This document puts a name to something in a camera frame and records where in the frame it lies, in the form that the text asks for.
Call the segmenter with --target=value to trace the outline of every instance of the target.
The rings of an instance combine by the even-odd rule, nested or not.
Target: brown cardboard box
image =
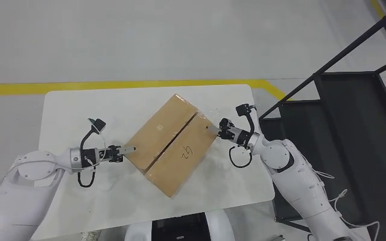
[[[212,123],[178,95],[154,114],[128,141],[136,151],[126,157],[171,197],[199,164],[216,135]]]

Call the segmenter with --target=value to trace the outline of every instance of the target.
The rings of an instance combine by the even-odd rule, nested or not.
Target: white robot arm
[[[253,108],[256,107],[248,104],[236,108],[239,116],[247,117],[250,132],[235,127],[226,118],[220,122],[220,128],[212,126],[208,129],[224,140],[249,149],[251,160],[253,155],[260,155],[277,189],[302,216],[316,240],[363,240],[344,224],[340,214],[331,207],[323,182],[290,140],[269,142],[263,134],[254,132],[249,114]]]
[[[46,151],[34,151],[18,157],[0,186],[0,241],[30,240],[43,221],[64,172],[78,174],[82,187],[93,183],[95,170],[90,184],[83,185],[80,172],[95,168],[101,161],[122,162],[123,154],[133,152],[135,147],[109,146],[106,149],[83,149],[86,139],[92,134],[100,134],[105,123],[90,119],[92,127],[84,137],[80,147],[67,149],[62,155]],[[54,176],[51,184],[34,187],[34,182]]]

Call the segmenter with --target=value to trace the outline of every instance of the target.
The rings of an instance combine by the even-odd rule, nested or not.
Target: stair step
[[[283,140],[285,132],[282,118],[265,118],[260,121],[260,129],[267,140]]]
[[[321,177],[329,199],[348,189],[346,196],[339,200],[338,209],[347,221],[364,222],[360,200],[352,192],[352,184],[341,162],[342,154],[335,147],[321,102],[287,101],[279,110],[286,138],[296,145],[315,170],[335,176],[335,179]]]
[[[386,90],[380,76],[373,72],[325,73],[315,84],[368,221],[385,222]],[[385,236],[381,228],[380,240]]]

